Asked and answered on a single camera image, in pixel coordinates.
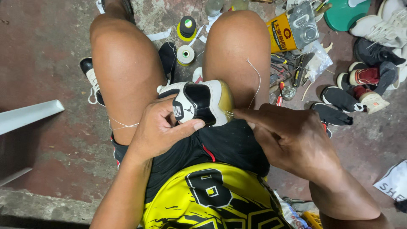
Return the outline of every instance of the thread spool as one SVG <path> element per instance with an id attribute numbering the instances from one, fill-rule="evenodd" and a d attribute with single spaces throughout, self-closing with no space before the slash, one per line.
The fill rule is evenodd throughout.
<path id="1" fill-rule="evenodd" d="M 183 41 L 192 41 L 197 34 L 197 24 L 193 17 L 184 16 L 177 26 L 177 34 Z"/>
<path id="2" fill-rule="evenodd" d="M 177 50 L 177 62 L 182 66 L 188 66 L 195 58 L 194 50 L 188 45 L 183 45 Z"/>

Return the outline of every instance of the red stripe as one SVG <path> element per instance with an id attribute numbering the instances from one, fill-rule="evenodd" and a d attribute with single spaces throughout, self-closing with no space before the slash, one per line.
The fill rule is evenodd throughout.
<path id="1" fill-rule="evenodd" d="M 211 151 L 209 151 L 203 144 L 202 147 L 204 149 L 205 152 L 207 152 L 209 154 L 209 156 L 212 158 L 212 161 L 215 162 L 215 156 L 212 154 Z"/>

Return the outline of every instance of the concrete floor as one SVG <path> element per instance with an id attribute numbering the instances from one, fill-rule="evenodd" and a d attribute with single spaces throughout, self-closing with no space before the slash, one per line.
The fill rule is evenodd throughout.
<path id="1" fill-rule="evenodd" d="M 379 4 L 372 1 L 369 13 L 373 14 Z M 201 1 L 133 0 L 133 6 L 139 28 L 151 34 L 171 27 L 168 40 L 178 47 L 186 44 L 176 38 L 175 26 L 182 16 L 192 15 L 198 26 L 207 24 L 205 4 L 199 20 Z M 275 6 L 250 2 L 249 9 L 268 21 L 275 16 Z M 78 65 L 82 57 L 91 55 L 88 31 L 98 14 L 94 0 L 0 2 L 0 18 L 9 22 L 0 23 L 0 109 L 12 110 L 53 99 L 59 99 L 66 108 L 45 125 L 31 126 L 36 134 L 18 141 L 8 135 L 0 138 L 13 145 L 30 144 L 24 149 L 33 148 L 15 158 L 16 167 L 7 166 L 9 170 L 32 166 L 33 170 L 0 188 L 0 215 L 90 223 L 112 182 L 117 170 L 107 115 L 102 106 L 87 102 L 91 85 Z M 284 106 L 308 108 L 319 101 L 324 85 L 333 85 L 336 76 L 354 62 L 352 46 L 356 38 L 332 31 L 324 20 L 318 26 L 325 34 L 325 46 L 334 43 L 329 52 L 333 65 L 328 68 L 334 74 L 325 71 L 304 101 L 300 101 L 300 95 L 305 88 L 300 88 L 294 100 Z M 154 44 L 159 48 L 164 42 Z M 196 41 L 193 48 L 201 53 L 204 45 Z M 182 81 L 189 79 L 201 61 L 202 55 L 189 67 L 178 65 L 176 75 Z M 406 157 L 406 90 L 407 84 L 403 83 L 398 90 L 387 91 L 384 99 L 391 104 L 380 112 L 351 114 L 352 126 L 330 127 L 343 165 L 367 188 L 398 229 L 407 229 L 407 215 L 396 212 L 392 199 L 372 184 Z M 3 149 L 0 156 L 11 158 L 14 153 L 13 149 Z M 277 168 L 271 169 L 268 178 L 280 196 L 310 199 L 307 181 Z"/>

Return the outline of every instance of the black shorts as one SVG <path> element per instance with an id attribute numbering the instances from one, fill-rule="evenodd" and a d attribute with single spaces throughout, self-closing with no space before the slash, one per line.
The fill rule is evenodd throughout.
<path id="1" fill-rule="evenodd" d="M 112 138 L 114 158 L 123 160 L 128 146 Z M 177 142 L 166 153 L 153 158 L 147 183 L 145 202 L 151 202 L 164 183 L 178 171 L 204 162 L 222 162 L 262 177 L 267 176 L 270 164 L 245 120 L 233 119 L 219 126 L 202 128 Z"/>

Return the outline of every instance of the plastic bag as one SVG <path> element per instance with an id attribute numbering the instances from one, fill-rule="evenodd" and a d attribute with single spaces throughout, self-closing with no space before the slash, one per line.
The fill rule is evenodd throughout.
<path id="1" fill-rule="evenodd" d="M 316 40 L 311 44 L 312 47 L 310 53 L 314 53 L 315 55 L 305 67 L 306 69 L 309 69 L 309 71 L 306 71 L 305 77 L 308 77 L 311 82 L 314 82 L 318 76 L 333 63 L 319 41 Z"/>

